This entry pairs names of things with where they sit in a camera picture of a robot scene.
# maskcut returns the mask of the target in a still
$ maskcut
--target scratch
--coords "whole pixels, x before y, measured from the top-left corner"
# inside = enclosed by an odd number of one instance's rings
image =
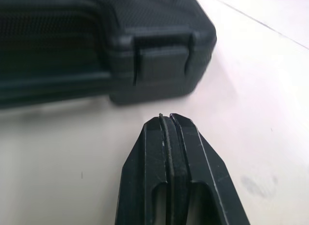
[[[227,174],[227,175],[225,175],[224,177],[219,178],[219,179],[218,179],[218,182],[220,182],[220,181],[222,181],[222,180],[224,180],[225,178],[228,178],[228,177],[229,177],[229,175]]]

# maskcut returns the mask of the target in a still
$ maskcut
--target black plastic tool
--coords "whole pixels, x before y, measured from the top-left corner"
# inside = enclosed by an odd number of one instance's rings
[[[186,95],[215,43],[196,0],[0,0],[0,108]]]
[[[222,159],[190,119],[171,114],[144,125],[126,160],[115,224],[249,225],[249,221]]]

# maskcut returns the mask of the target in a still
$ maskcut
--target white table surface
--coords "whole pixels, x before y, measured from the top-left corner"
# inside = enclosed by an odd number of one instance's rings
[[[0,112],[1,225],[113,225],[142,125],[172,112],[225,161],[252,225],[309,224],[309,0],[198,1],[218,43],[190,96]]]

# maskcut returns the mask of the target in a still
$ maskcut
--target white floor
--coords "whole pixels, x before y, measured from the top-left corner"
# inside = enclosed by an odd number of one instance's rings
[[[199,2],[218,43],[191,96],[0,112],[1,225],[113,225],[122,165],[160,112],[195,122],[252,225],[309,224],[309,0]]]

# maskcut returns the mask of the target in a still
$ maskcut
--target black plastic case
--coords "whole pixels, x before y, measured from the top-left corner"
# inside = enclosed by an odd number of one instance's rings
[[[215,43],[196,0],[0,0],[0,107],[185,95]]]

